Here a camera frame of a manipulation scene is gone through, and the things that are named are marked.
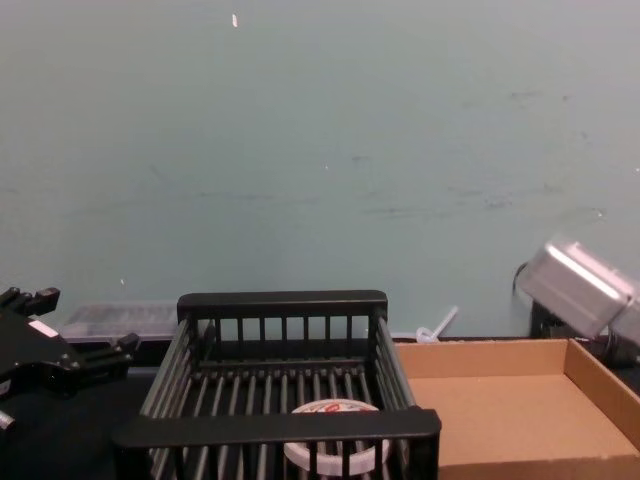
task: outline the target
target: black table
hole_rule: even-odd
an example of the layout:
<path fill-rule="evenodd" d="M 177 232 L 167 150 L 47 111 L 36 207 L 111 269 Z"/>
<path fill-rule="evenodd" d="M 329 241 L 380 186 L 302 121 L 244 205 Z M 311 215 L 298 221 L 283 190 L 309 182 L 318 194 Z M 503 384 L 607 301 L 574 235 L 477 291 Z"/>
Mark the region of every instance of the black table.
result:
<path fill-rule="evenodd" d="M 640 367 L 616 374 L 640 394 Z M 70 399 L 27 394 L 1 403 L 20 423 L 0 446 L 0 478 L 113 480 L 110 432 L 138 413 L 151 382 L 149 375 L 131 375 Z"/>

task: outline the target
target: painted wall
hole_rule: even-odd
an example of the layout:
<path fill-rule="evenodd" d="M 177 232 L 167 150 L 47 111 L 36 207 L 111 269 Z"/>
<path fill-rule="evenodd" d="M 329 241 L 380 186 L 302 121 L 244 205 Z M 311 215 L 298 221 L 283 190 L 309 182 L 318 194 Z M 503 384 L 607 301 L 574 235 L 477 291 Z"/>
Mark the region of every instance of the painted wall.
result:
<path fill-rule="evenodd" d="M 511 276 L 553 233 L 640 274 L 639 13 L 0 0 L 0 281 L 59 286 L 57 321 L 379 288 L 396 331 L 524 333 Z"/>

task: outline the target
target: dish rack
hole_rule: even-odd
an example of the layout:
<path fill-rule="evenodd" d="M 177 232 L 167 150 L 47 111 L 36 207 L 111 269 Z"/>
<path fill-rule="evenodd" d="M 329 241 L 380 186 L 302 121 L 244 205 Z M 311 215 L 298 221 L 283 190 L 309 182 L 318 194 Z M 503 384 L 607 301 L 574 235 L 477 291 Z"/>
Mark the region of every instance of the dish rack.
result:
<path fill-rule="evenodd" d="M 353 478 L 435 480 L 440 420 L 415 405 L 378 291 L 189 294 L 140 415 L 113 435 L 119 480 L 315 480 L 318 452 L 375 449 Z M 349 398 L 376 412 L 292 414 Z M 391 453 L 383 462 L 383 440 Z M 309 471 L 284 455 L 304 443 Z"/>

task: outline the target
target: red label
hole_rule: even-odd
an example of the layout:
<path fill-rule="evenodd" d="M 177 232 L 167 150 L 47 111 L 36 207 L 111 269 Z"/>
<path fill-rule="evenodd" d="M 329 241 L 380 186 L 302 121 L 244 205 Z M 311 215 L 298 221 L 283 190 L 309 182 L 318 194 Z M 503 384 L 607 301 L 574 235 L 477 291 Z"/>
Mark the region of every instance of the red label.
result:
<path fill-rule="evenodd" d="M 339 403 L 332 403 L 331 405 L 327 405 L 324 409 L 325 412 L 327 413 L 331 413 L 331 412 L 337 412 L 340 410 L 340 404 Z"/>

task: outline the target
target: open cardboard box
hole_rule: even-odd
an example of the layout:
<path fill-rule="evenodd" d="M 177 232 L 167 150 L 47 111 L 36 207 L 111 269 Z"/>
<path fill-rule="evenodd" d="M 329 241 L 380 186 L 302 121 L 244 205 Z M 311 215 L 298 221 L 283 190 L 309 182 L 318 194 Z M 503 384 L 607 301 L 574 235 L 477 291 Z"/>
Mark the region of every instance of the open cardboard box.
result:
<path fill-rule="evenodd" d="M 441 480 L 640 480 L 640 399 L 573 340 L 398 345 Z"/>

